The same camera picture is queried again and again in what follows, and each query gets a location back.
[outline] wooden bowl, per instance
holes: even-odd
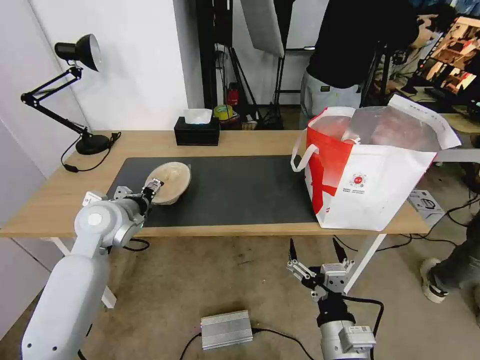
[[[189,187],[192,173],[182,162],[167,162],[155,168],[146,178],[145,185],[152,178],[159,179],[163,186],[151,201],[155,205],[174,204]]]

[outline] black tissue box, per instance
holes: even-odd
[[[173,128],[177,145],[218,146],[220,137],[220,122],[212,116],[208,124],[187,124],[180,116]]]

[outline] desk lamp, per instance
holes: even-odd
[[[110,146],[110,139],[108,137],[103,135],[93,135],[88,131],[86,126],[61,117],[40,104],[43,99],[48,98],[82,78],[83,68],[78,65],[77,61],[83,63],[92,70],[99,71],[99,66],[102,61],[99,43],[93,34],[88,34],[82,36],[76,43],[57,42],[55,44],[55,53],[60,59],[65,60],[71,67],[64,73],[47,81],[36,89],[22,94],[20,99],[24,104],[38,110],[80,134],[81,139],[79,139],[75,145],[76,151],[79,154],[92,155],[101,153],[102,151],[107,150]],[[73,76],[73,78],[58,87],[46,88],[68,75]]]

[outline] paper box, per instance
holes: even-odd
[[[445,215],[445,211],[427,190],[413,190],[408,201],[432,228]]]

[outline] table leg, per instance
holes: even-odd
[[[352,286],[355,284],[360,274],[365,269],[370,259],[379,248],[382,241],[385,239],[385,236],[387,236],[387,234],[367,236],[366,240],[363,242],[363,245],[358,250],[354,258],[355,263],[350,270],[348,281],[346,282],[345,288],[343,289],[343,292],[345,294],[348,294]]]
[[[63,255],[67,256],[70,254],[70,249],[65,246],[59,237],[50,237],[49,240],[60,249]],[[113,309],[117,302],[117,298],[108,286],[105,288],[105,291],[101,296],[101,301],[108,309]]]

